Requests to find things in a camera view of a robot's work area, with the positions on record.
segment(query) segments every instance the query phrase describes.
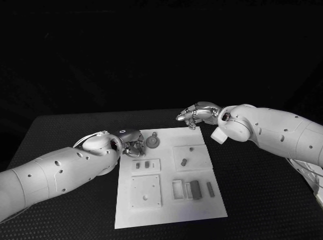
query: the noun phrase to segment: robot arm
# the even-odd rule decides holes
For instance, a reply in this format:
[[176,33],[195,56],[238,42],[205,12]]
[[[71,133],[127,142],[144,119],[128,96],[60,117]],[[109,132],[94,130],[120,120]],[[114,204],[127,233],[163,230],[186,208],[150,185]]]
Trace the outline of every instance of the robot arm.
[[248,104],[220,108],[197,102],[176,120],[192,130],[202,121],[218,124],[210,137],[219,144],[228,137],[239,142],[251,140],[270,153],[323,168],[323,126],[290,112]]
[[115,134],[98,132],[82,138],[73,147],[49,152],[0,172],[0,222],[109,173],[121,154],[144,155],[144,137],[138,130],[125,129]]

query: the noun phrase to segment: table surface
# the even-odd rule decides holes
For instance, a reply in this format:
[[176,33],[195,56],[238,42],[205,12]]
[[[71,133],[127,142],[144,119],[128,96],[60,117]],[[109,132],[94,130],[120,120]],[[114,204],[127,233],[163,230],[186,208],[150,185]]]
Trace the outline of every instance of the table surface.
[[[183,109],[46,115],[35,119],[7,169],[72,147],[88,134],[122,128],[182,128]],[[287,160],[251,141],[210,138],[200,123],[228,217],[115,229],[118,170],[35,204],[0,224],[0,240],[323,239],[323,210]]]

